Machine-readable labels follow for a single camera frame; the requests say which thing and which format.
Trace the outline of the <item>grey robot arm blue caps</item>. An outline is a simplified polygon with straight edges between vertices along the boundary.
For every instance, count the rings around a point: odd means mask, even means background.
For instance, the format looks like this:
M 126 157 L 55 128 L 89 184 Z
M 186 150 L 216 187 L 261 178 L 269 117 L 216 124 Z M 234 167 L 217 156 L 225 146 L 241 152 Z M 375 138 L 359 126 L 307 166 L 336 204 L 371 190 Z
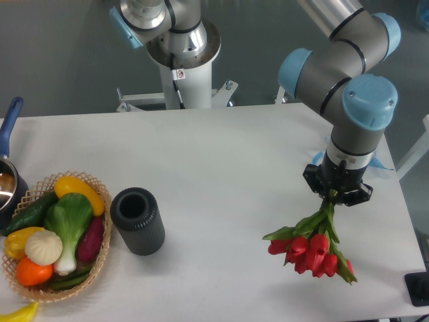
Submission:
M 307 165 L 306 182 L 325 202 L 351 207 L 371 198 L 362 177 L 397 104 L 394 85 L 370 70 L 398 47 L 400 27 L 358 1 L 300 5 L 330 45 L 321 53 L 294 50 L 282 62 L 278 82 L 332 124 L 322 163 Z M 135 48 L 145 46 L 158 64 L 168 109 L 225 104 L 213 93 L 211 76 L 221 39 L 202 18 L 199 1 L 115 1 L 109 15 L 122 36 Z

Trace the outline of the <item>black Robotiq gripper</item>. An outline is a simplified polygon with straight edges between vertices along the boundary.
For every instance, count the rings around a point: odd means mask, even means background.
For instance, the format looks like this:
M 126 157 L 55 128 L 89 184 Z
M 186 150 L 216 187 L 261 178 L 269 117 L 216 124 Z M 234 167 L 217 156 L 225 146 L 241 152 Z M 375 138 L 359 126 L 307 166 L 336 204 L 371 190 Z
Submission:
M 363 183 L 367 166 L 355 170 L 347 166 L 345 160 L 335 164 L 325 156 L 320 166 L 307 164 L 302 175 L 311 191 L 320 198 L 328 197 L 330 190 L 335 190 L 338 204 L 352 207 L 369 201 L 373 187 Z

